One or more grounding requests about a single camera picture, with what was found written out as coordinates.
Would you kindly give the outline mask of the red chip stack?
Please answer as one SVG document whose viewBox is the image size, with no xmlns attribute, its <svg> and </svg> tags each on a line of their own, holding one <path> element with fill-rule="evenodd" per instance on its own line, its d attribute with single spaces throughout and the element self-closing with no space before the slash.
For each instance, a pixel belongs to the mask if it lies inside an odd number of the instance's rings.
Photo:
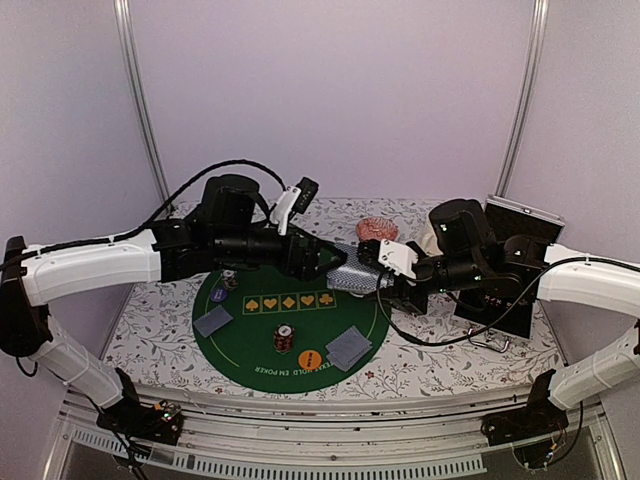
<svg viewBox="0 0 640 480">
<path fill-rule="evenodd" d="M 279 325 L 274 332 L 274 348 L 279 353 L 288 353 L 293 348 L 295 329 L 289 324 Z"/>
</svg>

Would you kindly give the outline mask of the blue dealt card player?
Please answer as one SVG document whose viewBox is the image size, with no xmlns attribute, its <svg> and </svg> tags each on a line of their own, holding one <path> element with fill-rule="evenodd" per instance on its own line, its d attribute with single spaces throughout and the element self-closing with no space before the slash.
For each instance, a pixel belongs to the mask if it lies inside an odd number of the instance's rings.
<svg viewBox="0 0 640 480">
<path fill-rule="evenodd" d="M 218 305 L 196 319 L 194 328 L 201 336 L 209 337 L 232 320 L 233 316 L 222 305 Z"/>
</svg>

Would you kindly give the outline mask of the blue patterned dealt card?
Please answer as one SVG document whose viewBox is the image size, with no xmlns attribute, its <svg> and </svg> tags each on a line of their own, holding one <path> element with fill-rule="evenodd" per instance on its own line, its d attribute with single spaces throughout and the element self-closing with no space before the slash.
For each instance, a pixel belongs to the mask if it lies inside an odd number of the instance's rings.
<svg viewBox="0 0 640 480">
<path fill-rule="evenodd" d="M 333 366 L 346 372 L 368 353 L 371 348 L 372 344 L 370 342 L 341 343 L 337 347 L 329 350 L 328 359 Z"/>
</svg>

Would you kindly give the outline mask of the orange round blind button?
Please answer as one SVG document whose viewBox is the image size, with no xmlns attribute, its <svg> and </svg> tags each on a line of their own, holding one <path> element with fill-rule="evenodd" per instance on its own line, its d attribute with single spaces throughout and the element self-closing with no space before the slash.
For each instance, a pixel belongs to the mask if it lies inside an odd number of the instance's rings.
<svg viewBox="0 0 640 480">
<path fill-rule="evenodd" d="M 322 355 L 316 350 L 304 350 L 298 356 L 298 364 L 302 370 L 313 371 L 323 363 Z"/>
</svg>

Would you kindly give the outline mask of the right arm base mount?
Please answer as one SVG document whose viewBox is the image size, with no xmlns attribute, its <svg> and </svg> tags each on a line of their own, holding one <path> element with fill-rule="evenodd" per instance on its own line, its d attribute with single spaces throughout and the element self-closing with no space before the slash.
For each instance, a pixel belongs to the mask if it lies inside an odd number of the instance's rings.
<svg viewBox="0 0 640 480">
<path fill-rule="evenodd" d="M 544 436 L 545 440 L 512 448 L 516 462 L 528 470 L 546 469 L 554 460 L 569 426 L 563 411 L 521 407 L 482 418 L 480 431 L 490 446 L 511 444 Z"/>
</svg>

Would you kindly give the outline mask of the blue round blind button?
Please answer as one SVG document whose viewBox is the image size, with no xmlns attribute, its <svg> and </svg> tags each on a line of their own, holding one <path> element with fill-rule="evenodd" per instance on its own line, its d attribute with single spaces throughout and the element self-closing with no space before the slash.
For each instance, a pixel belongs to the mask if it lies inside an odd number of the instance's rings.
<svg viewBox="0 0 640 480">
<path fill-rule="evenodd" d="M 209 299 L 212 302 L 214 302 L 216 304 L 219 304 L 219 303 L 224 302 L 228 298 L 228 295 L 229 295 L 229 291 L 228 290 L 226 290 L 225 288 L 222 288 L 222 287 L 217 287 L 217 288 L 214 288 L 211 291 L 211 293 L 209 295 Z"/>
</svg>

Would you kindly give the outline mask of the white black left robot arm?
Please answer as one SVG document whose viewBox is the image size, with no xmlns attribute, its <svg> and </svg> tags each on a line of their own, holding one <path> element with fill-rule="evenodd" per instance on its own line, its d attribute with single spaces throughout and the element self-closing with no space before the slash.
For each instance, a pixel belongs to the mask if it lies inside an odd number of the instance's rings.
<svg viewBox="0 0 640 480">
<path fill-rule="evenodd" d="M 128 434 L 148 426 L 153 408 L 141 405 L 129 376 L 104 364 L 71 338 L 52 317 L 50 301 L 104 287 L 171 282 L 218 269 L 273 266 L 312 281 L 346 262 L 333 244 L 291 224 L 318 191 L 303 178 L 283 187 L 268 206 L 258 183 L 224 174 L 207 180 L 200 203 L 181 219 L 153 215 L 123 234 L 28 246 L 6 243 L 1 265 L 1 349 L 30 358 L 83 392 Z"/>
</svg>

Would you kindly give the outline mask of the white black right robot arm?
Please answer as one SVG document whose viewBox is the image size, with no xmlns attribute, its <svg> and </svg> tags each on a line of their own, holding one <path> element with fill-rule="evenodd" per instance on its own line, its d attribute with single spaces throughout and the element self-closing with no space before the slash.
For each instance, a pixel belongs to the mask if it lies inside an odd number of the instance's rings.
<svg viewBox="0 0 640 480">
<path fill-rule="evenodd" d="M 634 263 L 580 253 L 557 243 L 516 235 L 496 240 L 476 200 L 454 199 L 429 214 L 441 253 L 429 256 L 414 242 L 380 242 L 377 261 L 392 273 L 390 303 L 406 312 L 423 313 L 435 293 L 480 290 L 515 306 L 527 299 L 569 302 L 639 316 L 639 267 Z M 523 407 L 517 427 L 537 436 L 552 424 L 556 409 L 625 382 L 639 373 L 639 328 L 585 359 L 538 381 L 542 397 Z"/>
</svg>

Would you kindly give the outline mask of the white chip stack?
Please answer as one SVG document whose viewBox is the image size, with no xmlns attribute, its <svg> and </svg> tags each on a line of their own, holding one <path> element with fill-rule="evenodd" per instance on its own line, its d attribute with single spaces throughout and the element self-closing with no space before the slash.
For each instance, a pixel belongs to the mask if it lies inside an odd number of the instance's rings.
<svg viewBox="0 0 640 480">
<path fill-rule="evenodd" d="M 237 271 L 225 269 L 221 273 L 221 281 L 223 287 L 231 292 L 238 288 Z"/>
</svg>

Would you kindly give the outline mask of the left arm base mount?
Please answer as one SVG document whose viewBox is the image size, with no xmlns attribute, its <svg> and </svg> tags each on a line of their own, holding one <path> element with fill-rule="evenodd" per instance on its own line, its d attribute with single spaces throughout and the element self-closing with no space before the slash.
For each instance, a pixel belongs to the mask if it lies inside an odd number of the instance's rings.
<svg viewBox="0 0 640 480">
<path fill-rule="evenodd" d="M 109 408 L 99 408 L 98 427 L 128 438 L 171 446 L 178 444 L 184 416 L 178 403 L 161 400 L 153 406 L 123 399 Z"/>
</svg>

